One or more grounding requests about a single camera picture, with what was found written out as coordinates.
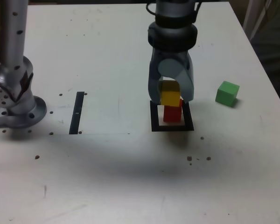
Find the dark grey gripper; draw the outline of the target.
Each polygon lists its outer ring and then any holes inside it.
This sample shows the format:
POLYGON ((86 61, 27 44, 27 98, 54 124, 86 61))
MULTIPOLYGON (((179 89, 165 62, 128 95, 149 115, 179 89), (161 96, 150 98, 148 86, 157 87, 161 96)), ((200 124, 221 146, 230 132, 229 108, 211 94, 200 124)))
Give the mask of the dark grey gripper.
POLYGON ((156 104, 161 101, 159 89, 161 76, 172 78, 179 84, 181 97, 185 102, 193 100, 193 66, 188 51, 168 52, 153 47, 149 65, 148 93, 156 104))

